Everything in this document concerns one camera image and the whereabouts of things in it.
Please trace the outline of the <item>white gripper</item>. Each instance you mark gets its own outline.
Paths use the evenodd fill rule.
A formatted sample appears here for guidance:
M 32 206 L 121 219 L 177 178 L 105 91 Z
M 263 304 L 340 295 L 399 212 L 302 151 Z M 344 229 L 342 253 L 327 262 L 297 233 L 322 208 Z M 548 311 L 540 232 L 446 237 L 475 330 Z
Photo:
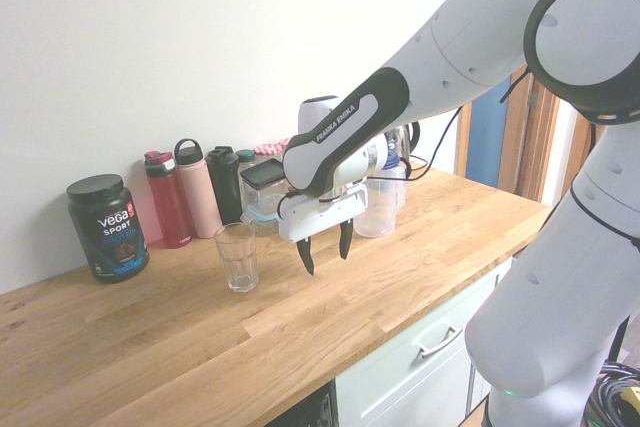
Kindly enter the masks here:
M 349 254 L 353 236 L 353 218 L 365 212 L 368 204 L 366 185 L 352 185 L 336 200 L 321 202 L 319 198 L 297 195 L 284 199 L 280 206 L 279 235 L 296 243 L 306 271 L 313 276 L 315 265 L 311 254 L 311 236 L 340 224 L 339 253 L 343 260 Z

